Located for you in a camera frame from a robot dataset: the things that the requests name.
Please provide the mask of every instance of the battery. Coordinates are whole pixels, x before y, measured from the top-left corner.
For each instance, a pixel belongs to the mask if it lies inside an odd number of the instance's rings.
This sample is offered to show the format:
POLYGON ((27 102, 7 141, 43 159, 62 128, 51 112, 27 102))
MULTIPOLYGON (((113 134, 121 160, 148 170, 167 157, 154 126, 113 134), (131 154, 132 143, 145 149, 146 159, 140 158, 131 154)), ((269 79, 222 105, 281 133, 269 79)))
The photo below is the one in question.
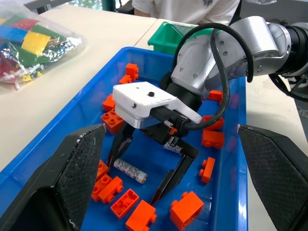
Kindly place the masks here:
POLYGON ((135 181, 143 184, 146 181, 148 175, 142 172, 140 169, 134 167, 133 165, 127 163, 122 159, 116 159, 114 167, 119 169, 121 172, 125 173, 129 177, 133 178, 135 181))

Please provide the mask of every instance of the plastic bag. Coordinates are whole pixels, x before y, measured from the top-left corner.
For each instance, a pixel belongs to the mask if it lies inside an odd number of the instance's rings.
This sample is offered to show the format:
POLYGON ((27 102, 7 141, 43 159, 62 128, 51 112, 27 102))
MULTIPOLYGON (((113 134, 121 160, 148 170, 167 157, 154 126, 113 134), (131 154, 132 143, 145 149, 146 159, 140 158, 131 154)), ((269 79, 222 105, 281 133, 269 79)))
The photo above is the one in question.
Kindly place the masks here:
POLYGON ((277 0, 246 0, 246 2, 260 4, 260 5, 269 5, 269 4, 277 2, 277 0))
POLYGON ((0 1, 0 82, 35 80, 59 60, 80 52, 84 39, 11 0, 0 1))

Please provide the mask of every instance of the blue plastic bin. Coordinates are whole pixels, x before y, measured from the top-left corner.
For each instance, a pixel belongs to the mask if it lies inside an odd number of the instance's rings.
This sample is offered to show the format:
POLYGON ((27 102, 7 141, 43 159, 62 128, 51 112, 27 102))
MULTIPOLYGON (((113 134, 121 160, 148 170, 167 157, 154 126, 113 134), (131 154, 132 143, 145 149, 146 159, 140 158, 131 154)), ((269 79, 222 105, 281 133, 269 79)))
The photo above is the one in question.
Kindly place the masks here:
MULTIPOLYGON (((62 109, 62 111, 27 145, 21 153, 0 173, 0 215, 4 213, 14 197, 19 193, 34 170, 49 158, 66 134, 81 127, 100 123, 102 102, 112 93, 125 73, 127 63, 139 67, 139 81, 157 84, 159 79, 171 69, 172 55, 137 48, 120 50, 62 109)), ((202 131, 191 131, 185 141, 200 150, 200 154, 183 177, 180 184, 154 206, 157 220, 150 225, 152 231, 176 231, 169 216, 170 204, 180 200, 183 192, 194 191, 205 203, 201 214, 186 231, 246 231, 247 230, 247 167, 243 150, 236 134, 237 124, 246 122, 245 79, 230 81, 231 102, 224 115, 225 145, 223 149, 205 148, 201 145, 202 131), (216 159, 212 178, 208 184, 201 182, 199 171, 204 159, 216 159)), ((218 109, 218 102, 204 101, 200 115, 212 115, 218 109)), ((101 159, 106 161, 111 148, 112 135, 107 133, 103 142, 101 159)), ((119 176, 124 190, 116 194, 115 202, 124 192, 132 188, 149 202, 167 171, 173 169, 180 156, 164 149, 140 131, 122 156, 124 160, 148 174, 141 185, 119 170, 112 168, 111 177, 119 176)), ((122 219, 118 219, 110 209, 113 204, 104 205, 91 200, 84 219, 84 231, 126 230, 125 222, 135 205, 122 219)))

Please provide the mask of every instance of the white table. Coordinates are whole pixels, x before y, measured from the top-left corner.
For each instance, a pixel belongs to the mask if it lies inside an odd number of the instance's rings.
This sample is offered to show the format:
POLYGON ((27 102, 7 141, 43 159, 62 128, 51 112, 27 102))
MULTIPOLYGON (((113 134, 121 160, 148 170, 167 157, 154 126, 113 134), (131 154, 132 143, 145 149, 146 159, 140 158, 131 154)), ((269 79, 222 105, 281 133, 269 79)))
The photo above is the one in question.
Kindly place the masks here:
MULTIPOLYGON (((147 41, 164 20, 141 18, 63 5, 43 14, 82 34, 87 48, 21 91, 0 85, 0 170, 57 115, 83 86, 122 48, 152 49, 147 41)), ((247 123, 287 135, 307 152, 307 141, 294 100, 281 93, 267 76, 247 84, 247 123)), ((274 230, 248 179, 249 230, 274 230)))

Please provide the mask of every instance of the person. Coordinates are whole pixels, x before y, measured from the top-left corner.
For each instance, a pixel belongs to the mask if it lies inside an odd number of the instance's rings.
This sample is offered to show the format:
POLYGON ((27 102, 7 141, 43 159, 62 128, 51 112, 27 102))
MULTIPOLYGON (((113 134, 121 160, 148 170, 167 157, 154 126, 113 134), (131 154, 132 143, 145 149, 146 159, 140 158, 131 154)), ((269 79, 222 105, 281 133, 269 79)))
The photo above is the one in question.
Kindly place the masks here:
POLYGON ((240 0, 133 0, 135 15, 171 21, 229 25, 240 0))

